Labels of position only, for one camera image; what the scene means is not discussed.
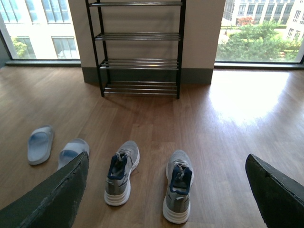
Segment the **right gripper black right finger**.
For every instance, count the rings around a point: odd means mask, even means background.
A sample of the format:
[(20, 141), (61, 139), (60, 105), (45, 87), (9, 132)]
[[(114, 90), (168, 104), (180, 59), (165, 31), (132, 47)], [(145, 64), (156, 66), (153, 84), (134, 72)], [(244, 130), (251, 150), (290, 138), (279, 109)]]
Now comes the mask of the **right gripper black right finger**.
[(304, 226), (304, 187), (264, 160), (249, 154), (245, 170), (253, 196), (268, 228)]

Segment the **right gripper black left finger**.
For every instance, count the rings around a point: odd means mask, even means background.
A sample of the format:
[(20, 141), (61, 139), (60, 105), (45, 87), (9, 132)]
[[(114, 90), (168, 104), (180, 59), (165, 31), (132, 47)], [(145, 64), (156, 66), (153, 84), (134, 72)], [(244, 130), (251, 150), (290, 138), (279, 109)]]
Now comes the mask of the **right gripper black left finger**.
[(89, 156), (81, 153), (0, 211), (2, 228), (70, 228), (83, 197)]

